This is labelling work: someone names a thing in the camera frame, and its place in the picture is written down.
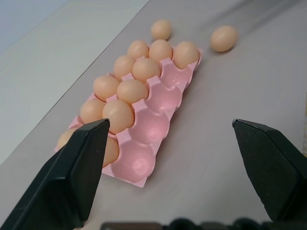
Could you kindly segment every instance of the pink egg carton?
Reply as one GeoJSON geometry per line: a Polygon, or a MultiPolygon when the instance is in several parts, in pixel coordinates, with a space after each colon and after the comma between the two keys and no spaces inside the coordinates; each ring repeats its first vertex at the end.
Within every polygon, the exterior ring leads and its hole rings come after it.
{"type": "MultiPolygon", "coordinates": [[[[147,178],[155,166],[155,157],[162,140],[167,136],[170,120],[180,107],[184,90],[190,84],[194,70],[201,61],[189,64],[185,69],[178,69],[170,59],[160,61],[161,76],[147,80],[148,99],[140,100],[132,105],[135,122],[131,128],[117,133],[109,132],[109,137],[118,142],[119,157],[102,169],[104,174],[116,177],[138,187],[144,187],[147,178]]],[[[130,73],[122,77],[123,81],[133,79],[130,73]]],[[[92,93],[87,100],[96,98],[92,93]]],[[[116,94],[106,101],[117,99],[116,94]]],[[[76,116],[69,128],[83,125],[80,116],[76,116]]]]}

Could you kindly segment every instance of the empty egg cup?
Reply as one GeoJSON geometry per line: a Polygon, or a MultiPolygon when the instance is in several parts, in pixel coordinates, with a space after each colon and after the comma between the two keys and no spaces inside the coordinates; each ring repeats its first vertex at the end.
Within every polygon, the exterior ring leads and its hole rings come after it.
{"type": "MultiPolygon", "coordinates": [[[[144,187],[154,170],[161,142],[168,134],[170,120],[181,104],[183,91],[190,84],[193,72],[201,61],[202,50],[199,53],[200,60],[185,69],[178,69],[170,58],[160,61],[161,76],[154,76],[146,82],[148,98],[132,104],[135,116],[133,126],[116,135],[109,132],[109,137],[118,142],[119,157],[102,169],[104,174],[144,187]]],[[[134,79],[131,73],[122,77],[123,81],[128,79],[134,79]]],[[[93,98],[96,98],[94,93],[87,100],[93,98]]],[[[115,99],[116,94],[106,101],[115,99]]],[[[69,128],[82,125],[80,116],[76,116],[69,128]]]]}

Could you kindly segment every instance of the loose egg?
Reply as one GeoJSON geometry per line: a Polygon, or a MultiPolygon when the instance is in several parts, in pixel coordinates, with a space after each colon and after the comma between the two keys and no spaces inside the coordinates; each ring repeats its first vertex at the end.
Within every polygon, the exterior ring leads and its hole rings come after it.
{"type": "Polygon", "coordinates": [[[87,124],[93,121],[102,119],[102,111],[105,107],[105,102],[97,98],[93,98],[85,102],[80,110],[80,117],[83,123],[87,124]]]}
{"type": "Polygon", "coordinates": [[[149,58],[138,59],[132,68],[132,74],[136,80],[146,83],[146,80],[154,76],[160,76],[161,71],[157,63],[149,58]]]}
{"type": "Polygon", "coordinates": [[[119,84],[116,94],[119,99],[132,106],[133,103],[148,98],[148,89],[139,80],[129,79],[119,84]]]}
{"type": "Polygon", "coordinates": [[[116,161],[118,156],[119,156],[118,143],[114,141],[112,138],[107,138],[104,163],[102,167],[104,168],[110,163],[113,163],[114,161],[116,161]]]}
{"type": "Polygon", "coordinates": [[[146,42],[141,40],[136,40],[131,43],[128,48],[127,54],[134,59],[145,57],[148,58],[149,48],[146,42]]]}
{"type": "Polygon", "coordinates": [[[113,96],[119,85],[119,81],[109,75],[103,75],[95,79],[93,83],[93,92],[102,101],[113,96]]]}
{"type": "Polygon", "coordinates": [[[117,80],[121,81],[121,77],[132,72],[132,66],[135,59],[129,55],[122,55],[114,63],[113,72],[117,80]]]}
{"type": "Polygon", "coordinates": [[[229,25],[217,28],[210,38],[210,46],[216,52],[224,52],[231,49],[237,41],[237,31],[229,25]]]}
{"type": "Polygon", "coordinates": [[[165,40],[156,40],[152,43],[149,49],[149,58],[155,62],[159,62],[163,59],[172,59],[173,50],[171,45],[165,40]]]}
{"type": "Polygon", "coordinates": [[[131,108],[122,100],[112,100],[106,103],[102,111],[102,117],[109,118],[110,131],[113,134],[132,127],[134,123],[134,115],[131,108]]]}
{"type": "Polygon", "coordinates": [[[167,20],[158,20],[151,27],[151,34],[154,40],[166,40],[172,33],[171,23],[167,20]]]}
{"type": "Polygon", "coordinates": [[[69,139],[71,138],[72,134],[74,133],[74,131],[76,131],[76,128],[71,128],[69,130],[67,130],[65,133],[63,133],[57,143],[57,148],[61,149],[64,145],[67,144],[67,142],[69,141],[69,139]]]}
{"type": "Polygon", "coordinates": [[[181,42],[174,50],[173,61],[179,69],[184,69],[188,64],[197,62],[199,59],[198,50],[192,42],[181,42]]]}

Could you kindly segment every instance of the table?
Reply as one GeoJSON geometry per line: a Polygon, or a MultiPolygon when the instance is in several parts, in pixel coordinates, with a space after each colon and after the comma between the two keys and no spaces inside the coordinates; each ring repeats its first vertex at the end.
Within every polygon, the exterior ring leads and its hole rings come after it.
{"type": "Polygon", "coordinates": [[[268,220],[246,175],[231,123],[242,118],[269,125],[302,149],[306,11],[306,0],[149,1],[0,167],[0,223],[52,156],[93,80],[112,70],[131,41],[150,42],[150,26],[160,18],[172,22],[172,44],[192,40],[204,49],[203,62],[145,187],[103,175],[84,229],[97,230],[107,220],[268,220]],[[240,40],[231,52],[215,54],[209,37],[222,24],[236,26],[240,40]]]}

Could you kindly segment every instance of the egg tray compartment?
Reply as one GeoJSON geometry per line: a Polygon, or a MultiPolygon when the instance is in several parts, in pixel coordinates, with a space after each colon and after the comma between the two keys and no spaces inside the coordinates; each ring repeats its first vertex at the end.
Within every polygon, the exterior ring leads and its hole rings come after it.
{"type": "MultiPolygon", "coordinates": [[[[180,107],[183,91],[190,84],[193,72],[201,61],[202,50],[199,53],[199,61],[189,64],[185,69],[178,69],[170,58],[160,61],[161,76],[154,76],[146,82],[148,98],[132,104],[135,117],[133,126],[116,135],[109,132],[109,137],[118,142],[119,157],[102,169],[104,174],[144,187],[154,170],[161,142],[168,134],[170,120],[180,107]]],[[[123,81],[128,79],[134,79],[131,73],[122,77],[123,81]]],[[[87,101],[93,98],[97,98],[94,93],[87,101]]],[[[116,94],[106,102],[115,99],[116,94]]],[[[82,125],[80,116],[76,116],[69,128],[82,125]]]]}

